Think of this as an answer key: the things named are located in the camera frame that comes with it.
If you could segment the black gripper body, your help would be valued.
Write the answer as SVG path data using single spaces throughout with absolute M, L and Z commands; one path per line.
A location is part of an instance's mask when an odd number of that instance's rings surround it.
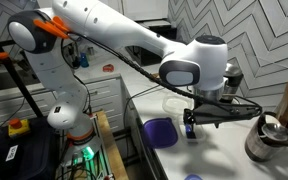
M 255 102 L 249 104 L 228 104 L 216 102 L 215 104 L 204 103 L 195 109 L 185 109 L 183 122 L 185 124 L 214 124 L 250 120 L 262 114 L 262 107 Z

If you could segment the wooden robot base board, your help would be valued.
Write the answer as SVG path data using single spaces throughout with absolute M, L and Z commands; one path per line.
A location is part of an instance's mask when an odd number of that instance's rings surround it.
M 129 180 L 105 112 L 98 111 L 96 112 L 96 116 L 98 119 L 98 126 L 102 135 L 105 151 L 108 157 L 109 166 L 111 172 L 115 176 L 115 180 Z

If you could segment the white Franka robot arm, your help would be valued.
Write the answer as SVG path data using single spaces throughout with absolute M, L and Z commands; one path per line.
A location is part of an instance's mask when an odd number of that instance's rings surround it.
M 99 0 L 52 0 L 49 8 L 12 15 L 7 28 L 42 85 L 58 93 L 47 120 L 53 128 L 67 132 L 71 146 L 65 151 L 66 160 L 73 155 L 91 159 L 101 145 L 95 124 L 84 113 L 87 90 L 61 55 L 60 42 L 75 36 L 112 53 L 147 78 L 152 75 L 118 50 L 139 46 L 160 56 L 155 82 L 194 99 L 197 105 L 189 114 L 196 124 L 250 120 L 262 113 L 255 102 L 238 105 L 220 101 L 228 80 L 228 47 L 220 37 L 202 35 L 188 44 L 169 40 Z

